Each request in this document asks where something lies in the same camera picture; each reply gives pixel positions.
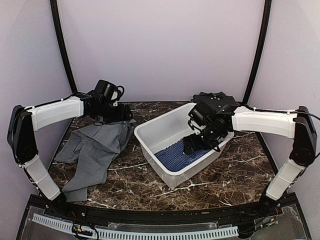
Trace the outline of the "white plastic bin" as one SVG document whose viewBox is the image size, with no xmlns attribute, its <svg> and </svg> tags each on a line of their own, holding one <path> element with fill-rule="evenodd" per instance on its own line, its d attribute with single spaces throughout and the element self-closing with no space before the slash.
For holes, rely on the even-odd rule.
<svg viewBox="0 0 320 240">
<path fill-rule="evenodd" d="M 154 171 L 169 188 L 175 188 L 215 161 L 227 143 L 234 137 L 229 132 L 219 140 L 220 151 L 199 150 L 184 154 L 183 138 L 199 133 L 198 125 L 192 130 L 188 113 L 195 103 L 187 103 L 152 120 L 138 125 L 134 135 L 138 139 L 142 153 Z"/>
</svg>

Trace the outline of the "grey long sleeve shirt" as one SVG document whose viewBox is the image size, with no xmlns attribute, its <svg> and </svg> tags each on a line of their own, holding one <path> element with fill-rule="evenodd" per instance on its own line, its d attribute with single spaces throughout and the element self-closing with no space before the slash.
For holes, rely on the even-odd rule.
<svg viewBox="0 0 320 240">
<path fill-rule="evenodd" d="M 105 183 L 108 167 L 127 146 L 134 119 L 109 124 L 91 124 L 73 131 L 54 161 L 77 164 L 73 178 L 62 188 L 67 202 L 82 202 L 88 188 Z"/>
</svg>

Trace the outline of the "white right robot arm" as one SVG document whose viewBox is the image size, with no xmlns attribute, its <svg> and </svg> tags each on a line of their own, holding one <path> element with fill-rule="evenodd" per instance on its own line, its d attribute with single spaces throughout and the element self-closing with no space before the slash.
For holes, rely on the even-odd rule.
<svg viewBox="0 0 320 240">
<path fill-rule="evenodd" d="M 255 213 L 266 217 L 298 178 L 314 163 L 318 135 L 311 114 L 305 106 L 298 109 L 259 109 L 248 105 L 227 104 L 220 110 L 205 103 L 195 104 L 188 113 L 189 127 L 195 132 L 183 138 L 183 152 L 190 155 L 200 150 L 220 152 L 219 142 L 232 132 L 261 134 L 278 172 L 268 184 L 264 199 L 255 205 Z"/>
</svg>

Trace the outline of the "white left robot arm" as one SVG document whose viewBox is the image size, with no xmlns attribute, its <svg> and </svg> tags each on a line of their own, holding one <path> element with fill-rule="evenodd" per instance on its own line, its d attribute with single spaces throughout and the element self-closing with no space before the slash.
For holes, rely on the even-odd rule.
<svg viewBox="0 0 320 240">
<path fill-rule="evenodd" d="M 16 105 L 11 112 L 7 143 L 13 158 L 43 197 L 53 201 L 50 208 L 60 218 L 67 218 L 71 208 L 59 199 L 62 192 L 41 160 L 40 149 L 49 145 L 48 137 L 56 135 L 52 131 L 55 126 L 83 116 L 105 118 L 108 123 L 133 119 L 127 104 L 101 102 L 93 92 L 76 92 L 66 98 L 28 107 Z"/>
</svg>

